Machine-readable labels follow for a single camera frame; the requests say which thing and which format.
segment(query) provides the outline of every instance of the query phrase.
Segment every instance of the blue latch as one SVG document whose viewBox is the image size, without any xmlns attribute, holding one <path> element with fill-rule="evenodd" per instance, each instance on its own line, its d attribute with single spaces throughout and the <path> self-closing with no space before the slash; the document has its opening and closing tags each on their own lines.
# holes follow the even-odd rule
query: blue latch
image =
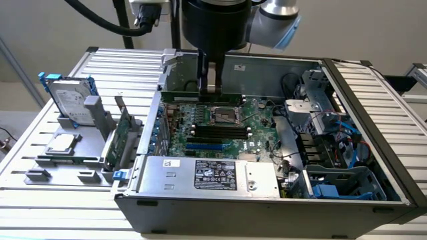
<svg viewBox="0 0 427 240">
<path fill-rule="evenodd" d="M 51 73 L 49 75 L 47 75 L 45 77 L 49 80 L 60 80 L 63 78 L 61 74 L 56 74 L 56 73 Z"/>
<path fill-rule="evenodd" d="M 125 181 L 128 180 L 128 173 L 129 173 L 129 170 L 128 169 L 121 169 L 119 171 L 115 171 L 113 174 L 112 174 L 112 180 L 117 180 L 117 181 Z"/>
</svg>

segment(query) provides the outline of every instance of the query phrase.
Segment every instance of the hard drive label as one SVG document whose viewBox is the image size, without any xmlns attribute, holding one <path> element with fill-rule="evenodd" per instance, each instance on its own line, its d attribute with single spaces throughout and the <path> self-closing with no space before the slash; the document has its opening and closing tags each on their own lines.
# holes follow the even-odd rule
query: hard drive label
<svg viewBox="0 0 427 240">
<path fill-rule="evenodd" d="M 204 190 L 238 190 L 234 161 L 195 161 L 193 187 Z"/>
<path fill-rule="evenodd" d="M 56 90 L 55 91 L 63 113 L 80 125 L 93 125 L 91 111 L 84 107 L 85 96 L 91 95 L 87 90 L 85 96 L 77 89 L 75 91 Z"/>
</svg>

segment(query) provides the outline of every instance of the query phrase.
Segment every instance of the black cable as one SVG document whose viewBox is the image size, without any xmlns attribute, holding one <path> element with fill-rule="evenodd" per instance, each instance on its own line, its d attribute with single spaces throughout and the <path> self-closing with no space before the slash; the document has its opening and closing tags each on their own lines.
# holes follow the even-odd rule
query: black cable
<svg viewBox="0 0 427 240">
<path fill-rule="evenodd" d="M 171 13 L 171 40 L 172 48 L 181 49 L 181 25 L 180 25 L 180 0 L 172 1 L 172 13 Z"/>
<path fill-rule="evenodd" d="M 287 111 L 286 107 L 282 106 L 282 105 L 275 105 L 275 106 L 272 107 L 272 113 L 275 112 L 275 108 L 276 108 L 276 107 L 284 108 L 284 110 L 283 110 L 284 113 L 280 112 L 280 109 L 279 109 L 279 113 L 280 113 L 282 117 L 286 118 L 286 121 L 287 121 L 287 123 L 288 123 L 288 125 L 290 125 L 290 127 L 291 127 L 291 129 L 292 129 L 292 131 L 294 131 L 294 133 L 295 133 L 296 136 L 298 136 L 300 133 L 299 133 L 299 131 L 296 131 L 296 128 L 294 127 L 294 124 L 292 124 L 292 122 L 291 122 L 290 115 L 288 115 L 288 111 Z"/>
<path fill-rule="evenodd" d="M 184 87 L 183 87 L 184 92 L 187 91 L 188 84 L 191 84 L 191 83 L 195 83 L 197 85 L 197 81 L 196 80 L 187 80 L 185 83 L 184 83 Z"/>
<path fill-rule="evenodd" d="M 264 2 L 267 2 L 267 0 L 260 0 L 260 1 L 252 1 L 252 7 L 262 5 Z"/>
<path fill-rule="evenodd" d="M 292 155 L 295 155 L 295 154 L 300 154 L 300 152 L 298 151 L 298 152 L 294 152 L 294 153 L 291 153 L 291 154 L 288 154 L 288 155 L 284 155 L 282 158 L 288 158 L 288 157 L 291 157 Z"/>
<path fill-rule="evenodd" d="M 125 0 L 112 0 L 112 5 L 115 8 L 115 13 L 117 15 L 120 27 L 129 28 Z M 121 38 L 123 38 L 124 48 L 135 49 L 132 38 L 129 36 L 123 36 Z"/>
<path fill-rule="evenodd" d="M 9 135 L 11 139 L 13 139 L 13 140 L 17 142 L 16 138 L 12 136 L 12 134 L 9 133 L 9 131 L 8 131 L 5 128 L 3 128 L 3 127 L 0 127 L 0 129 L 1 129 L 3 131 L 5 131 L 5 133 Z"/>
<path fill-rule="evenodd" d="M 97 16 L 96 13 L 92 12 L 87 8 L 87 6 L 81 4 L 79 0 L 64 0 L 64 1 L 88 20 L 91 20 L 97 26 L 113 32 L 115 34 L 119 34 L 127 37 L 139 37 L 152 31 L 153 23 L 155 23 L 153 22 L 155 20 L 152 19 L 151 19 L 152 22 L 143 22 L 140 28 L 137 29 L 125 28 L 112 24 L 100 16 Z"/>
<path fill-rule="evenodd" d="M 275 142 L 272 148 L 270 149 L 271 155 L 275 156 L 276 158 L 282 158 L 282 156 L 278 156 L 275 154 L 275 149 L 276 149 L 276 146 L 278 146 L 279 143 L 280 143 L 280 140 Z"/>
<path fill-rule="evenodd" d="M 286 77 L 290 76 L 290 75 L 295 75 L 299 79 L 299 84 L 303 84 L 303 80 L 300 78 L 300 75 L 298 75 L 295 72 L 288 72 L 287 74 L 284 74 L 280 78 L 280 88 L 282 88 L 282 92 L 283 92 L 283 95 L 284 95 L 284 99 L 291 99 L 288 97 L 288 95 L 292 95 L 294 92 L 290 92 L 290 89 L 287 88 L 287 85 L 286 85 Z"/>
</svg>

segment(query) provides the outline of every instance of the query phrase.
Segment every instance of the green circuit board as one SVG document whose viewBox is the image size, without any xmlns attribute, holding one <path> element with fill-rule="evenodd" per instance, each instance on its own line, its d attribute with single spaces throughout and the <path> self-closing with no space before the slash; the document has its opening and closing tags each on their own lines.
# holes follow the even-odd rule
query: green circuit board
<svg viewBox="0 0 427 240">
<path fill-rule="evenodd" d="M 272 120 L 272 107 L 260 98 L 247 98 L 247 102 L 238 107 L 192 103 L 173 105 L 173 111 L 168 110 L 171 126 L 168 156 L 189 157 L 185 155 L 185 151 L 191 150 L 195 151 L 192 157 L 196 158 L 239 159 L 240 154 L 258 153 L 260 162 L 271 162 L 267 147 L 272 147 L 279 140 Z M 197 126 L 244 127 L 250 128 L 252 135 L 248 139 L 223 138 L 222 150 L 187 149 L 187 138 L 192 137 L 193 124 Z"/>
<path fill-rule="evenodd" d="M 111 146 L 108 148 L 108 153 L 107 153 L 107 161 L 111 166 L 115 166 L 116 163 L 120 162 L 120 159 L 125 150 L 125 146 L 127 146 L 129 128 L 131 128 L 131 115 L 128 113 L 127 108 L 124 107 L 121 109 L 121 116 L 117 122 L 117 127 L 113 133 L 113 139 L 111 141 Z"/>
</svg>

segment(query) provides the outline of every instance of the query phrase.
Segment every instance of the power supply label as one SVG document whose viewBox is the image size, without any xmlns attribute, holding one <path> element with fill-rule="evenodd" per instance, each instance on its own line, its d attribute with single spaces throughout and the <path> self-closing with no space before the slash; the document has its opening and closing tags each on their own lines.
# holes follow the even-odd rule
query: power supply label
<svg viewBox="0 0 427 240">
<path fill-rule="evenodd" d="M 238 190 L 234 161 L 195 161 L 193 187 L 204 190 Z"/>
</svg>

